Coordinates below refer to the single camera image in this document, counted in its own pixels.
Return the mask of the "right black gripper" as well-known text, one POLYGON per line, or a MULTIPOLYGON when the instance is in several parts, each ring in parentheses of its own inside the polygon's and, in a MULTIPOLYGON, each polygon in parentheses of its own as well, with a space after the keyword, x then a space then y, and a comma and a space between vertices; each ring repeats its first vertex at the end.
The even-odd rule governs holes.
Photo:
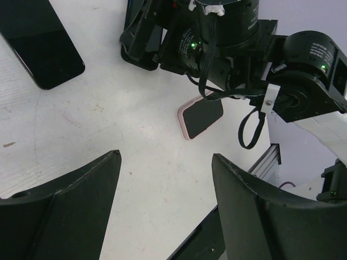
POLYGON ((124 61, 148 71, 195 72, 195 1, 128 1, 124 61))

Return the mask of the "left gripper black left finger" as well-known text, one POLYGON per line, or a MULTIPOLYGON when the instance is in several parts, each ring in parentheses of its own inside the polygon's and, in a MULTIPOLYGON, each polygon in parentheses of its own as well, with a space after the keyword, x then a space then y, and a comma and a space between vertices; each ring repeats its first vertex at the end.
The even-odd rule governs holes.
POLYGON ((1 199, 1 259, 99 259, 120 168, 112 150, 1 199))

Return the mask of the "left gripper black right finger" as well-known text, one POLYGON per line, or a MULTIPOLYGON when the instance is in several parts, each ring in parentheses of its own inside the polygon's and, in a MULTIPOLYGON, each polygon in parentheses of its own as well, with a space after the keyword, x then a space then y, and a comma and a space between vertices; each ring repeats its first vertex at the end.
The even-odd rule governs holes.
POLYGON ((346 259, 346 203, 289 193, 221 154, 211 167, 229 259, 346 259))

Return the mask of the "black phone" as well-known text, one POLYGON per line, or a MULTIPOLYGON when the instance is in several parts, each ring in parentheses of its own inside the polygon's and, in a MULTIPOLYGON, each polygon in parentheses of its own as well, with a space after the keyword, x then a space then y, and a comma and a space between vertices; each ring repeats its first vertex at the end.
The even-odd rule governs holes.
POLYGON ((1 1, 1 35, 41 89, 51 90, 85 71, 50 1, 1 1))

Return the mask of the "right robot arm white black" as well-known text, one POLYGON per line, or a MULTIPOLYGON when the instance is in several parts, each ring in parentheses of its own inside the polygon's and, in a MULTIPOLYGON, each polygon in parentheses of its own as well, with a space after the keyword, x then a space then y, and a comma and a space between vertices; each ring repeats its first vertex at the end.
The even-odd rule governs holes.
POLYGON ((123 59, 146 70, 186 75, 207 101, 249 99, 259 123, 275 112, 314 135, 336 157, 317 200, 346 200, 346 56, 326 34, 277 35, 258 1, 129 1, 123 59))

